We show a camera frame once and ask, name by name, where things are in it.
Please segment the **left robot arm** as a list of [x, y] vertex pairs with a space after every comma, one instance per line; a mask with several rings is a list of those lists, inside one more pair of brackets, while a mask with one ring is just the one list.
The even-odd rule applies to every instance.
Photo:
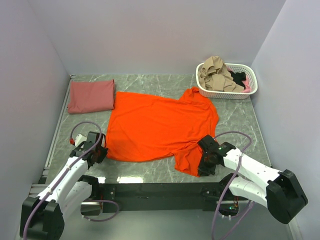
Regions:
[[85, 200], [101, 197], [99, 180], [86, 175], [107, 155], [106, 136], [90, 131], [74, 148], [54, 180], [37, 196], [27, 197], [21, 208], [19, 235], [24, 240], [58, 240], [69, 216]]

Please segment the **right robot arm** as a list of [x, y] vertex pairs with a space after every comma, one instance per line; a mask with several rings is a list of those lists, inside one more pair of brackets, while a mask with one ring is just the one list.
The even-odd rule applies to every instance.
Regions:
[[225, 197], [248, 199], [267, 208], [282, 224], [288, 224], [309, 203], [292, 171], [264, 165], [229, 142], [219, 144], [210, 135], [197, 144], [202, 150], [199, 176], [214, 175], [218, 165], [234, 171], [219, 182], [216, 196], [220, 201]]

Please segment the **orange t-shirt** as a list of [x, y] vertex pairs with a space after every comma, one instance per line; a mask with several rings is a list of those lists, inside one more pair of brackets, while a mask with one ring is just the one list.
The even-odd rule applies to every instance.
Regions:
[[216, 107], [197, 87], [179, 99], [119, 91], [106, 131], [107, 157], [142, 163], [173, 156], [177, 171], [199, 177], [198, 141], [215, 136], [218, 121]]

